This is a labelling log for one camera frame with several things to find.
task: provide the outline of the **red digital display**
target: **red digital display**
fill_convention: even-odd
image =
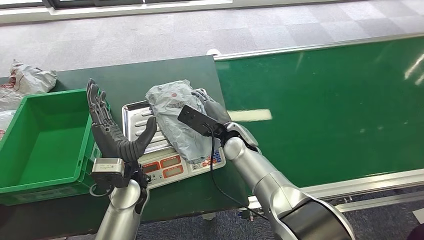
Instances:
[[[159,170],[159,169],[161,169],[161,167],[159,167],[159,162],[157,162],[157,161],[143,165],[143,172],[145,174],[151,173],[151,172]]]
[[[181,163],[180,155],[176,155],[176,156],[172,156],[172,157],[168,157],[168,158],[160,160],[160,165],[162,166],[162,168],[167,168],[167,167],[177,165],[180,163]]]
[[[168,169],[163,170],[163,177],[169,178],[178,174],[182,174],[184,172],[183,166],[175,166]]]

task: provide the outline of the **robotic arm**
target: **robotic arm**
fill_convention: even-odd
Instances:
[[[194,95],[203,101],[208,116],[186,105],[178,120],[203,136],[220,139],[225,158],[233,162],[256,196],[275,239],[355,240],[351,225],[334,206],[291,183],[262,155],[253,135],[231,122],[219,103],[202,91]]]
[[[95,197],[109,196],[110,204],[98,229],[96,240],[134,240],[150,192],[150,177],[143,173],[138,159],[156,133],[156,119],[150,117],[146,129],[135,141],[128,141],[112,119],[106,103],[106,93],[94,80],[87,85],[87,101],[92,118],[91,130],[103,158],[94,161],[91,176],[95,185],[90,193]],[[97,195],[94,189],[108,189]]]
[[[136,141],[128,141],[113,121],[93,80],[87,86],[87,99],[93,119],[94,139],[104,158],[97,158],[92,177],[109,191],[110,204],[96,240],[134,240],[143,208],[149,200],[149,177],[137,160],[156,132],[156,119],[147,121]],[[332,205],[314,198],[291,183],[262,154],[258,142],[242,125],[231,122],[227,111],[201,90],[197,96],[208,116],[185,105],[178,120],[206,137],[220,139],[226,159],[257,197],[277,240],[355,240],[352,227]]]

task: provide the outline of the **gray plastic bag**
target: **gray plastic bag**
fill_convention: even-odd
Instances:
[[[202,102],[192,95],[193,91],[190,82],[185,79],[154,86],[145,98],[151,105],[159,128],[175,150],[189,164],[198,164],[211,155],[212,140],[177,119],[184,105],[206,115]]]

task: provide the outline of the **wire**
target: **wire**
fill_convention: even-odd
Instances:
[[[217,182],[215,181],[215,177],[214,177],[214,172],[213,172],[213,163],[214,163],[214,153],[215,153],[215,134],[214,131],[212,130],[212,128],[207,125],[204,124],[203,126],[205,126],[212,134],[212,151],[210,153],[210,176],[212,177],[212,182],[215,185],[215,187],[223,194],[225,195],[227,198],[231,199],[233,202],[243,206],[243,208],[246,208],[247,210],[251,211],[252,213],[256,214],[257,216],[265,219],[268,221],[268,218],[262,214],[260,214],[259,212],[249,208],[248,206],[245,206],[243,203],[241,203],[240,201],[238,201],[237,199],[233,198],[232,196],[228,195],[226,192],[224,192],[217,184]]]
[[[97,183],[94,183],[93,185],[91,185],[91,187],[89,189],[90,195],[93,196],[93,197],[96,197],[96,198],[100,198],[100,197],[104,197],[104,196],[109,196],[112,193],[112,191],[114,190],[114,188],[115,188],[114,186],[111,185],[109,191],[106,190],[105,193],[99,195],[99,194],[95,194],[94,193],[96,187],[97,187]]]

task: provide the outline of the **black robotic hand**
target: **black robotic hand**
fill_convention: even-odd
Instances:
[[[96,181],[97,185],[102,188],[107,186],[124,188],[132,178],[140,184],[142,189],[146,189],[150,177],[143,173],[138,159],[144,154],[156,133],[156,118],[150,117],[147,120],[146,129],[137,140],[128,141],[118,124],[112,119],[106,103],[106,92],[100,92],[99,86],[93,79],[88,81],[86,91],[93,122],[91,130],[102,157],[122,159],[125,165],[122,181],[101,178]]]
[[[196,89],[191,94],[198,97],[203,103],[204,110],[209,117],[223,125],[231,122],[231,117],[227,110],[219,102],[216,102],[212,97],[206,94],[203,89]]]

